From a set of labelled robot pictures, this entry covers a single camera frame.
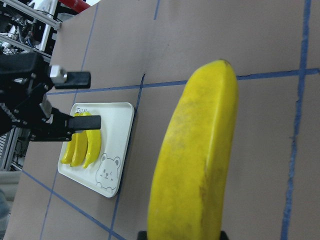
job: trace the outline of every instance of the toy banana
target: toy banana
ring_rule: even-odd
[[[191,76],[156,164],[148,240],[219,240],[238,85],[225,60]]]
[[[86,131],[75,133],[74,139],[75,147],[70,167],[76,167],[83,163],[88,147],[88,138]]]
[[[89,112],[84,112],[83,116],[90,116]],[[87,152],[85,155],[85,161],[83,168],[86,169],[89,164],[96,161],[100,154],[101,149],[101,132],[100,130],[86,130],[86,137],[88,140]]]
[[[77,133],[74,133],[72,135],[72,140],[68,141],[68,143],[66,145],[64,155],[60,161],[62,164],[70,164],[72,162],[72,158],[74,156],[75,147],[76,147],[76,139],[75,139],[76,134]]]

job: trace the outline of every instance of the plastic tray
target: plastic tray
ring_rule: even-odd
[[[67,142],[63,142],[58,161],[62,175],[100,193],[107,198],[116,195],[130,137],[135,110],[128,102],[76,103],[70,115],[88,111],[101,116],[101,150],[98,159],[86,169],[60,163]]]

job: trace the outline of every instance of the bear illustration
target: bear illustration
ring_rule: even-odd
[[[106,189],[108,193],[113,193],[118,185],[120,158],[107,158],[104,153],[100,159],[100,166],[95,174],[96,185]]]

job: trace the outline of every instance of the black clamp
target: black clamp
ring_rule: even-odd
[[[57,81],[48,72],[40,54],[0,56],[0,134],[19,127],[30,129],[31,141],[70,141],[77,131],[101,128],[100,116],[64,114],[51,106],[46,95],[56,85],[89,88],[90,73],[63,72],[63,79]]]
[[[138,232],[138,237],[136,238],[136,240],[148,240],[147,231],[139,231]],[[228,236],[227,236],[225,231],[221,231],[220,240],[229,240],[229,238],[228,238]]]

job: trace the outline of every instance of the blue tape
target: blue tape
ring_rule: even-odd
[[[294,176],[295,176],[295,165],[297,157],[297,136],[299,135],[301,116],[302,116],[302,103],[304,98],[305,90],[305,77],[306,67],[308,59],[308,45],[309,45],[309,19],[311,11],[311,0],[305,0],[304,12],[303,12],[303,36],[301,43],[301,56],[300,56],[300,69],[299,69],[299,82],[298,82],[298,100],[295,104],[295,118],[294,118],[294,132],[291,144],[291,157],[289,163],[289,179],[288,186],[285,195],[285,207],[283,211],[282,227],[281,227],[281,240],[288,240],[289,226],[291,220],[292,211],[292,199],[294,191]]]
[[[269,79],[269,78],[281,78],[289,76],[299,76],[299,70],[291,71],[276,71],[276,72],[265,72],[265,73],[255,73],[250,75],[236,76],[238,81],[253,80],[253,79]],[[305,70],[305,75],[315,75],[320,74],[319,68],[310,68]],[[147,83],[142,86],[143,89],[146,88],[157,88],[157,87],[168,87],[185,85],[187,80],[182,81],[167,81],[158,83]],[[140,89],[141,85],[128,85],[128,86],[113,86],[104,88],[94,88],[94,89],[78,89],[72,91],[61,91],[61,92],[49,92],[47,95],[62,95],[62,94],[75,94],[75,93],[92,93],[92,92],[107,92],[107,91],[118,91],[118,90],[130,90],[130,89]]]
[[[90,29],[90,33],[89,33],[88,42],[86,43],[86,47],[85,47],[85,51],[84,51],[83,61],[82,61],[82,65],[81,65],[81,71],[83,71],[84,66],[85,66],[86,57],[87,57],[87,53],[88,53],[88,48],[89,48],[89,44],[90,44],[90,41],[91,41],[92,32],[94,30],[94,26],[95,26],[95,23],[96,23],[96,17],[97,17],[98,8],[99,8],[99,2],[96,4],[96,7],[95,7],[95,11],[94,11],[94,15],[93,15],[93,21],[92,21],[92,25],[91,25],[91,29]]]
[[[46,225],[46,221],[47,221],[47,215],[48,215],[48,211],[49,211],[49,206],[50,206],[51,199],[52,199],[53,188],[54,188],[55,183],[56,183],[57,172],[58,172],[58,169],[56,169],[56,171],[55,171],[55,175],[54,175],[54,179],[53,179],[53,183],[52,183],[52,188],[49,190],[50,191],[50,196],[49,196],[48,205],[46,206],[44,219],[43,219],[43,222],[42,222],[42,227],[41,227],[41,232],[40,232],[40,237],[39,237],[40,240],[42,240],[43,233],[44,233],[44,230],[45,230],[45,225]]]
[[[141,78],[141,82],[140,82],[140,85],[139,85],[139,93],[138,93],[138,96],[137,96],[137,100],[136,100],[136,105],[135,105],[135,114],[134,114],[134,117],[133,117],[133,123],[135,122],[135,119],[136,119],[136,113],[138,111],[138,108],[139,108],[139,104],[140,104],[140,98],[141,98],[141,94],[142,94],[142,88],[144,86],[144,81],[145,81],[145,76],[146,76],[146,73],[143,73],[142,75],[142,78]],[[128,141],[128,147],[127,147],[127,153],[129,151],[129,148],[130,148],[130,145],[131,145],[131,139],[132,139],[132,135],[130,134],[130,137],[129,137],[129,141]],[[118,211],[118,206],[119,206],[119,200],[120,200],[120,195],[121,195],[121,188],[122,188],[122,179],[124,177],[124,174],[122,174],[121,176],[121,180],[120,180],[120,186],[119,186],[119,190],[118,190],[118,194],[116,196],[116,200],[115,200],[115,205],[114,205],[114,209],[113,209],[113,215],[112,215],[112,220],[111,220],[111,226],[110,226],[110,229],[112,231],[112,234],[109,234],[109,237],[108,237],[108,240],[111,240],[111,237],[112,235],[117,237],[118,239],[120,240],[123,240],[124,238],[121,237],[120,235],[114,235],[113,234],[113,229],[114,229],[114,225],[115,225],[115,221],[116,221],[116,215],[117,215],[117,211]]]
[[[36,179],[34,176],[32,176],[30,173],[22,170],[22,172],[27,175],[29,178],[31,178],[33,181],[35,181],[37,184],[41,185],[43,188],[45,188],[46,190],[48,190],[50,193],[52,193],[52,195],[55,195],[57,198],[59,198],[61,201],[63,201],[64,203],[66,203],[67,205],[69,205],[70,207],[72,207],[73,209],[75,209],[77,212],[81,213],[82,215],[84,215],[87,219],[89,219],[90,221],[94,222],[95,224],[97,224],[98,226],[100,226],[102,229],[106,230],[108,233],[111,232],[110,228],[107,227],[106,225],[104,225],[103,223],[101,223],[100,221],[98,221],[97,219],[95,219],[94,217],[92,217],[91,215],[89,215],[88,213],[86,213],[85,211],[83,211],[81,208],[77,207],[76,205],[74,205],[72,202],[68,201],[66,198],[64,198],[63,196],[61,196],[60,194],[58,194],[57,192],[55,192],[54,190],[52,190],[51,188],[49,188],[48,186],[46,186],[45,184],[43,184],[42,182],[40,182],[38,179]]]
[[[154,11],[153,20],[156,20],[156,19],[157,19],[158,11],[159,11],[159,6],[160,6],[160,0],[157,0],[157,2],[156,2],[156,7],[155,7],[155,11]]]

